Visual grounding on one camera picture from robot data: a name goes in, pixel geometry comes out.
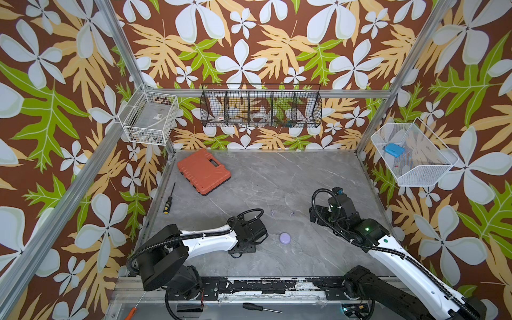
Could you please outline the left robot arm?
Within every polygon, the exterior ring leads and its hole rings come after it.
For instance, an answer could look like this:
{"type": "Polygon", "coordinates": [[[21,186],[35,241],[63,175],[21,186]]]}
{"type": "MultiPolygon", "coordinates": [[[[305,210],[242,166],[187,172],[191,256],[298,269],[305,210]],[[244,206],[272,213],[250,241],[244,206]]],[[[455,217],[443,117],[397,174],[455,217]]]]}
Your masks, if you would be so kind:
{"type": "Polygon", "coordinates": [[[141,277],[145,291],[163,287],[189,299],[203,289],[203,282],[197,269],[186,261],[218,251],[234,259],[255,253],[269,236],[261,221],[263,214],[260,208],[246,210],[230,217],[222,227],[203,231],[167,225],[127,259],[127,269],[141,277]]]}

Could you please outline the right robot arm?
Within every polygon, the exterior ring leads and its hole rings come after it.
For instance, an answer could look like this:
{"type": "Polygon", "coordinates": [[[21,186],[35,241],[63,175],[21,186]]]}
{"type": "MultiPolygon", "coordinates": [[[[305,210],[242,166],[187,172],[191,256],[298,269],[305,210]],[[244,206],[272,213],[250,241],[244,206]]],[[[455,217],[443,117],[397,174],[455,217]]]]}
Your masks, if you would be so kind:
{"type": "Polygon", "coordinates": [[[313,192],[310,220],[332,230],[349,244],[386,266],[407,291],[357,266],[344,276],[350,299],[378,302],[404,319],[485,319],[487,308],[477,297],[465,297],[447,286],[411,256],[392,234],[374,219],[363,219],[340,187],[313,192]]]}

